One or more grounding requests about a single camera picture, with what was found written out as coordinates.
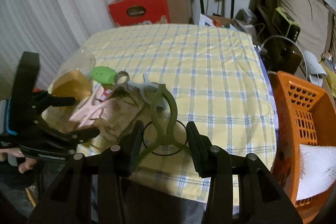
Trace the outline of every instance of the white curtain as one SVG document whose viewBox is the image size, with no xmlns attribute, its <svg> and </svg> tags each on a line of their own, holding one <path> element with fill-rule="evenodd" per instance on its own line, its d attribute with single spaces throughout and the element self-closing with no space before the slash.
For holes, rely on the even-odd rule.
<svg viewBox="0 0 336 224">
<path fill-rule="evenodd" d="M 0 99 L 10 95 L 23 51 L 40 53 L 37 87 L 47 88 L 61 64 L 93 34 L 113 28 L 114 0 L 0 0 Z"/>
</svg>

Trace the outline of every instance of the black oval label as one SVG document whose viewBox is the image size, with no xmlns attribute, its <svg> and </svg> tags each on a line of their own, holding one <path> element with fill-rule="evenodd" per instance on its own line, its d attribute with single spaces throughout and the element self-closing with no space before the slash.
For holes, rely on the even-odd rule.
<svg viewBox="0 0 336 224">
<path fill-rule="evenodd" d="M 142 17 L 146 13 L 146 9 L 143 6 L 132 6 L 127 9 L 127 15 L 130 17 Z"/>
</svg>

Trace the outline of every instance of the yellow plaid tablecloth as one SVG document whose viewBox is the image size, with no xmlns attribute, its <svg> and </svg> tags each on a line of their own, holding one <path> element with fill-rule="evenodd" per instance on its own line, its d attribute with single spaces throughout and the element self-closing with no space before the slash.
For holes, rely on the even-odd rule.
<svg viewBox="0 0 336 224">
<path fill-rule="evenodd" d="M 151 81 L 165 83 L 176 99 L 181 122 L 194 121 L 213 144 L 230 154 L 253 152 L 271 168 L 274 117 L 250 35 L 198 25 L 146 25 L 96 33 L 84 46 L 94 54 L 96 66 L 126 70 L 138 83 L 144 72 Z M 57 127 L 63 120 L 48 122 Z M 99 153 L 85 146 L 78 152 Z M 209 178 L 198 176 L 183 151 L 169 157 L 148 155 L 131 180 L 201 202 L 207 201 L 210 184 Z M 238 204 L 234 178 L 234 205 Z"/>
</svg>

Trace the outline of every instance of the green and black speaker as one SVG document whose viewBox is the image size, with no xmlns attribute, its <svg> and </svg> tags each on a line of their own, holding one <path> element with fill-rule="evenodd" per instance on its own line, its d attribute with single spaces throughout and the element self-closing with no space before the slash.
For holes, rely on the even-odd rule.
<svg viewBox="0 0 336 224">
<path fill-rule="evenodd" d="M 284 37 L 296 42 L 301 31 L 300 26 L 282 7 L 275 9 L 272 22 Z"/>
</svg>

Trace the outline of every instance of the screw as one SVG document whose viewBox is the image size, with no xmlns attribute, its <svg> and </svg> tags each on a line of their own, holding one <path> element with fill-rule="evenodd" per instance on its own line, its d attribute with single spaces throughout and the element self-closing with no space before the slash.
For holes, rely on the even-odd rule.
<svg viewBox="0 0 336 224">
<path fill-rule="evenodd" d="M 219 148 L 219 146 L 217 146 L 217 145 L 213 145 L 213 146 L 210 147 L 210 150 L 211 150 L 212 152 L 217 153 L 217 152 L 220 151 L 220 148 Z"/>
<path fill-rule="evenodd" d="M 116 151 L 119 151 L 119 150 L 120 150 L 120 146 L 119 145 L 115 144 L 115 145 L 111 146 L 111 151 L 116 152 Z"/>
<path fill-rule="evenodd" d="M 247 156 L 250 160 L 256 160 L 257 159 L 257 155 L 254 154 L 254 153 L 249 153 Z"/>
<path fill-rule="evenodd" d="M 76 154 L 73 156 L 73 158 L 74 158 L 75 160 L 80 160 L 82 157 L 83 157 L 83 154 L 82 154 L 82 153 L 76 153 Z"/>
</svg>

